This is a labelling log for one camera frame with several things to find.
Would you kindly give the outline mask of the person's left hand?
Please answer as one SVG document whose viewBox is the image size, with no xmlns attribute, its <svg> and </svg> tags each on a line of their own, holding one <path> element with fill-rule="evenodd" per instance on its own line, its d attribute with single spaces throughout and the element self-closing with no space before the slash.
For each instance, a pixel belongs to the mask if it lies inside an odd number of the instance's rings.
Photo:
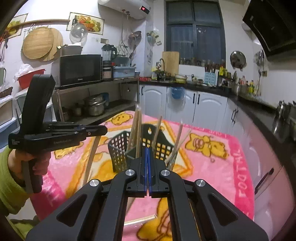
<svg viewBox="0 0 296 241">
<path fill-rule="evenodd" d="M 37 159 L 37 162 L 33 166 L 33 171 L 35 175 L 45 175 L 48 172 L 49 161 L 51 158 L 51 153 L 43 153 L 39 156 L 33 156 L 21 150 L 12 150 L 8 156 L 8 168 L 10 170 L 11 176 L 18 184 L 24 182 L 22 173 L 22 162 L 28 162 L 32 159 Z"/>
</svg>

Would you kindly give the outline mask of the green sleeved left forearm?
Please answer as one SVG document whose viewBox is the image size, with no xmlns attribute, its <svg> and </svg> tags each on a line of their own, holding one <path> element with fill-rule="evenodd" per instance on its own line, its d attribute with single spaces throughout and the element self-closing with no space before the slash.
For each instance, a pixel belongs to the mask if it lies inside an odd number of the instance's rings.
<svg viewBox="0 0 296 241">
<path fill-rule="evenodd" d="M 4 216 L 17 214 L 29 198 L 25 191 L 22 161 L 31 159 L 32 155 L 9 147 L 1 152 L 1 214 Z"/>
</svg>

